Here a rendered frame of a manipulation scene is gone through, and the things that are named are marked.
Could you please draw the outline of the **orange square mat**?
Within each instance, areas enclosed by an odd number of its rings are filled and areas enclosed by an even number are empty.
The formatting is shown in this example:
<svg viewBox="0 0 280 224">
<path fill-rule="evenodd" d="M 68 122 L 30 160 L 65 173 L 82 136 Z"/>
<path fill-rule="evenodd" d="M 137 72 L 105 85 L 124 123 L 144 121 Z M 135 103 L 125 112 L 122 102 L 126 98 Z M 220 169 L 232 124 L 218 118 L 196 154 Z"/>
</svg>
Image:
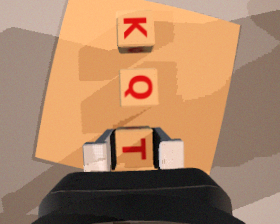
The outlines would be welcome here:
<svg viewBox="0 0 280 224">
<path fill-rule="evenodd" d="M 151 53 L 120 54 L 116 12 L 153 10 Z M 84 169 L 82 145 L 106 129 L 161 127 L 184 141 L 184 168 L 208 175 L 227 101 L 240 25 L 144 0 L 69 0 L 35 157 Z M 119 70 L 156 68 L 158 105 L 122 108 Z"/>
</svg>

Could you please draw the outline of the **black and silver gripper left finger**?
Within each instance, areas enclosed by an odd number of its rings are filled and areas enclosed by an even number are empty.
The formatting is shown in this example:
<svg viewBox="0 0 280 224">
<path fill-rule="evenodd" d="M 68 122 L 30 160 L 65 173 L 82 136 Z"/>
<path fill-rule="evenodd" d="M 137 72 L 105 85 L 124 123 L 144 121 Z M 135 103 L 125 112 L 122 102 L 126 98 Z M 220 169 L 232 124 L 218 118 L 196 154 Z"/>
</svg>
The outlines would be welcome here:
<svg viewBox="0 0 280 224">
<path fill-rule="evenodd" d="M 82 145 L 84 172 L 102 172 L 115 170 L 115 131 L 106 129 L 95 142 Z"/>
</svg>

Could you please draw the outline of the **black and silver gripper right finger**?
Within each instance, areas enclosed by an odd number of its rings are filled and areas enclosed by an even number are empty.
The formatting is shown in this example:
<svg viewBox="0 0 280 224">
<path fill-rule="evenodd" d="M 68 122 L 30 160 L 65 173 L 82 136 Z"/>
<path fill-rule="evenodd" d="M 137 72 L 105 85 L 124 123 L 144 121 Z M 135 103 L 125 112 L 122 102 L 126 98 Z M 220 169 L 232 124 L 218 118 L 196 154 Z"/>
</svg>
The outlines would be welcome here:
<svg viewBox="0 0 280 224">
<path fill-rule="evenodd" d="M 151 127 L 155 169 L 184 168 L 184 141 L 171 139 L 161 127 Z M 159 146 L 158 146 L 159 140 Z"/>
</svg>

